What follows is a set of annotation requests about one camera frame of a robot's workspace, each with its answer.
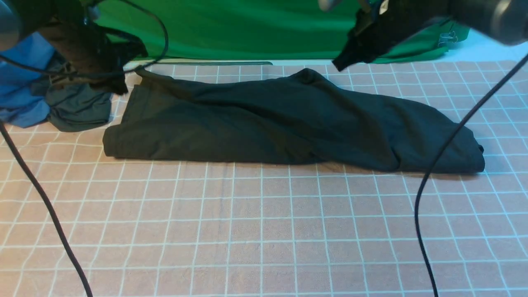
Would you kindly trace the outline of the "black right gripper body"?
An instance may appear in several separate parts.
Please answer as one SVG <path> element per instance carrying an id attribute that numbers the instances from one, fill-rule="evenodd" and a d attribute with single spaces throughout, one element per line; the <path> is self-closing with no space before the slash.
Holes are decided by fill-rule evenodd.
<path id="1" fill-rule="evenodd" d="M 372 63 L 430 25 L 448 18 L 448 0 L 359 0 L 354 27 L 332 61 L 338 71 Z"/>

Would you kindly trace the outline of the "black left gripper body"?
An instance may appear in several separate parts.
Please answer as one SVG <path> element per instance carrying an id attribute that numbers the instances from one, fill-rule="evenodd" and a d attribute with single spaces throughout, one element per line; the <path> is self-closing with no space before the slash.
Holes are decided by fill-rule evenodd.
<path id="1" fill-rule="evenodd" d="M 93 90 L 126 94 L 124 66 L 148 56 L 144 42 L 133 34 L 98 25 L 89 7 L 79 0 L 53 0 L 51 8 L 51 20 L 38 32 L 65 60 L 58 73 L 50 76 L 51 85 L 87 84 Z"/>

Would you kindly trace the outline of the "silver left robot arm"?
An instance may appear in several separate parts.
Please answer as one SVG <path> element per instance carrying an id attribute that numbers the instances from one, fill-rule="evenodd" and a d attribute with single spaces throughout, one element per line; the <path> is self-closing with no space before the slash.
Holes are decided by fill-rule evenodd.
<path id="1" fill-rule="evenodd" d="M 97 24 L 98 4 L 98 0 L 2 0 L 1 50 L 38 33 L 64 58 L 60 68 L 48 74 L 53 87 L 87 85 L 125 94 L 124 66 L 148 52 L 138 36 Z"/>

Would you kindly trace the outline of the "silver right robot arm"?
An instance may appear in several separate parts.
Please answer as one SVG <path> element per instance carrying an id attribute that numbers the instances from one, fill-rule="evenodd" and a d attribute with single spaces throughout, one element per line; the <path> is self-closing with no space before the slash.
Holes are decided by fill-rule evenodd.
<path id="1" fill-rule="evenodd" d="M 341 53 L 338 71 L 371 63 L 434 23 L 451 20 L 515 46 L 527 40 L 526 0 L 360 0 L 355 25 Z"/>

